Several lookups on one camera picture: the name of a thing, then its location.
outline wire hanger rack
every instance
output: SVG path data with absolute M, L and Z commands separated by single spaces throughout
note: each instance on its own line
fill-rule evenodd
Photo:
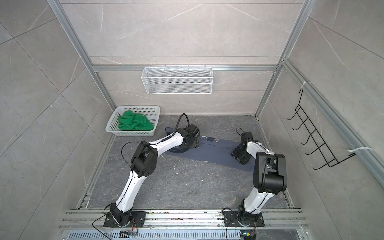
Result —
M 320 167 L 318 167 L 318 168 L 313 168 L 313 169 L 314 169 L 314 170 L 318 170 L 318 169 L 320 169 L 320 168 L 322 168 L 322 167 L 325 167 L 326 165 L 328 165 L 328 167 L 333 167 L 333 166 L 335 166 L 335 165 L 337 165 L 337 164 L 340 164 L 340 163 L 344 162 L 345 160 L 347 160 L 347 159 L 349 159 L 349 158 L 355 156 L 356 154 L 355 154 L 355 153 L 352 153 L 352 154 L 348 155 L 348 157 L 346 157 L 345 159 L 343 159 L 343 160 L 341 160 L 341 161 L 340 161 L 340 160 L 337 160 L 337 158 L 335 157 L 335 155 L 333 154 L 333 152 L 331 151 L 331 149 L 328 147 L 328 144 L 325 142 L 324 138 L 322 137 L 322 135 L 320 134 L 320 132 L 317 130 L 317 128 L 316 128 L 315 125 L 313 124 L 312 120 L 308 117 L 307 113 L 304 111 L 304 109 L 303 109 L 303 108 L 301 107 L 301 105 L 300 105 L 301 97 L 303 96 L 303 89 L 300 89 L 299 94 L 300 94 L 300 99 L 299 99 L 299 103 L 297 104 L 297 106 L 296 106 L 296 108 L 295 108 L 295 114 L 294 114 L 291 118 L 289 118 L 289 119 L 287 118 L 287 120 L 292 120 L 296 115 L 300 118 L 300 120 L 301 120 L 301 125 L 300 125 L 298 128 L 296 128 L 296 129 L 294 129 L 294 128 L 292 128 L 292 129 L 293 129 L 294 131 L 296 131 L 296 130 L 298 130 L 299 128 L 301 128 L 302 126 L 304 126 L 305 129 L 308 131 L 309 136 L 308 136 L 308 138 L 307 138 L 307 141 L 306 141 L 305 143 L 302 143 L 302 142 L 301 142 L 301 144 L 302 144 L 302 145 L 307 144 L 310 138 L 312 138 L 313 142 L 316 144 L 316 149 L 315 149 L 315 150 L 313 150 L 311 153 L 305 153 L 305 154 L 306 154 L 306 155 L 311 155 L 311 154 L 313 154 L 314 152 L 316 152 L 316 151 L 318 150 L 318 151 L 321 153 L 321 156 L 323 157 L 323 159 L 325 160 L 326 164 L 324 164 L 324 165 L 322 165 L 322 166 L 320 166 Z M 305 117 L 302 118 L 302 117 L 298 114 L 299 110 L 302 110 L 302 112 L 304 113 Z M 317 133 L 317 134 L 320 136 L 322 142 L 318 142 L 318 141 L 315 140 L 315 138 L 313 137 L 313 135 L 314 135 L 315 133 Z M 330 152 L 330 154 L 331 154 L 331 158 L 332 158 L 330 161 L 328 161 L 327 158 L 324 156 L 324 150 L 322 150 L 321 147 L 326 147 L 326 149 L 328 149 L 328 151 Z

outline robotic arm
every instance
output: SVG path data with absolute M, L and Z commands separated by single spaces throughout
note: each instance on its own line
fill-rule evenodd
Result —
M 186 128 L 176 127 L 175 132 L 164 138 L 153 142 L 142 141 L 131 159 L 129 179 L 120 197 L 110 206 L 104 226 L 127 226 L 135 197 L 144 180 L 155 170 L 157 157 L 175 146 L 198 148 L 198 135 L 199 129 L 188 122 Z M 285 158 L 284 155 L 275 154 L 264 148 L 260 142 L 254 141 L 250 132 L 243 132 L 242 143 L 238 148 L 234 150 L 233 155 L 240 163 L 245 164 L 251 156 L 256 159 L 253 172 L 254 188 L 239 205 L 237 213 L 239 223 L 244 226 L 249 225 L 248 222 L 256 222 L 268 199 L 286 189 Z

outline black mounting plate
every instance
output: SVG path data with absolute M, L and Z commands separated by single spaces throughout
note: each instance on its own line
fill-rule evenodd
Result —
M 237 211 L 224 211 L 223 212 L 223 215 L 224 215 L 224 225 L 226 227 L 243 227 L 242 225 L 239 224 L 238 220 L 234 220 L 235 218 L 237 218 Z M 254 227 L 255 226 L 255 222 L 252 222 L 249 227 Z M 258 218 L 257 218 L 257 221 L 256 221 L 256 227 L 264 227 L 265 224 L 264 224 L 264 218 L 263 218 L 263 214 L 260 213 Z
M 137 212 L 137 211 L 132 211 L 130 216 L 127 216 L 129 218 L 134 218 L 135 219 L 135 226 L 134 227 L 143 227 L 144 222 L 145 222 L 145 216 L 147 212 Z M 133 221 L 130 221 L 127 226 L 125 227 L 132 227 Z M 119 227 L 116 221 L 113 219 L 112 214 L 110 212 L 107 213 L 107 216 L 104 221 L 103 227 Z

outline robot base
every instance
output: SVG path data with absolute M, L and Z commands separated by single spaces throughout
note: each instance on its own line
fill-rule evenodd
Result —
M 224 211 L 224 224 L 226 227 L 254 227 L 256 222 L 256 227 L 264 227 L 264 219 L 263 214 L 248 214 L 247 216 L 240 217 L 239 220 L 235 220 L 238 218 L 237 211 Z
M 132 227 L 133 221 L 129 221 L 131 218 L 135 219 L 134 227 L 143 227 L 145 222 L 145 216 L 147 212 L 132 211 L 131 214 L 123 216 L 122 222 L 129 222 L 125 227 Z M 104 221 L 103 227 L 120 227 L 114 220 L 112 213 L 108 212 Z

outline white zip tie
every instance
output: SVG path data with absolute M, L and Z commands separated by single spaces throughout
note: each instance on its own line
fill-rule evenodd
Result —
M 304 84 L 306 84 L 306 83 L 310 83 L 310 82 L 305 82 L 305 81 L 304 81 L 304 82 L 303 82 L 303 85 L 301 86 L 301 88 L 303 88 L 303 87 L 304 87 Z
M 373 148 L 370 148 L 370 147 L 358 147 L 358 148 L 351 149 L 351 150 L 347 150 L 347 151 L 348 151 L 348 152 L 354 152 L 354 151 L 357 151 L 357 150 L 360 150 L 360 149 L 369 149 L 369 150 L 373 150 Z

